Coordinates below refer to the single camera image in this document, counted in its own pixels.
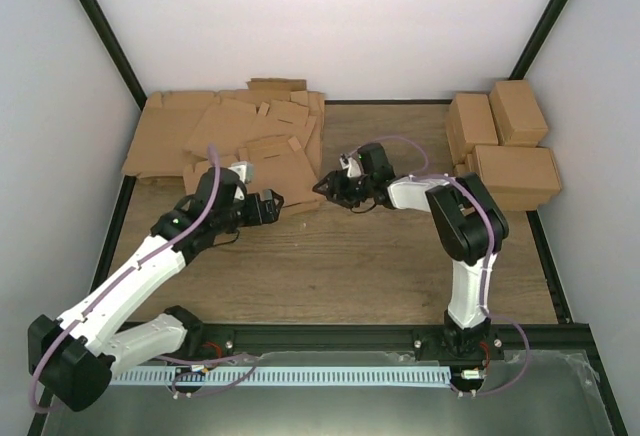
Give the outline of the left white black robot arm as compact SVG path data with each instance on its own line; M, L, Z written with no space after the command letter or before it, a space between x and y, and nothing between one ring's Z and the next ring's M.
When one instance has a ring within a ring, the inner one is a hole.
M278 221L283 196L271 189L249 192L252 171L247 162L208 169L195 192L161 215L136 252L98 288L57 318L41 315L30 324L28 397L36 412L44 410L37 403L38 386L81 411L113 378L143 362L193 363L205 337L202 321L189 310L172 306L148 323L129 330L122 325L217 237Z

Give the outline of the cardboard box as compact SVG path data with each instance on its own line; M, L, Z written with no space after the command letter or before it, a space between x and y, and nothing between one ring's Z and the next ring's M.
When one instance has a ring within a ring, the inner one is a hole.
M316 177L301 143L294 136L272 136L247 142L238 156L223 156L223 168L246 161L253 165L253 178L246 192L271 189L284 197L281 216L288 217L316 209L321 196L312 191Z

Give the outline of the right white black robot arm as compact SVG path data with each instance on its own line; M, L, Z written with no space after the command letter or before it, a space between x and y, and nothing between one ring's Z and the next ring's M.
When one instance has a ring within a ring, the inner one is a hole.
M327 201L353 210L371 200L375 206L432 216L453 269L444 346L455 358L471 356L489 334L492 267L509 235L507 220L489 190L473 172L459 177L398 176L378 142L343 154L340 164L313 186Z

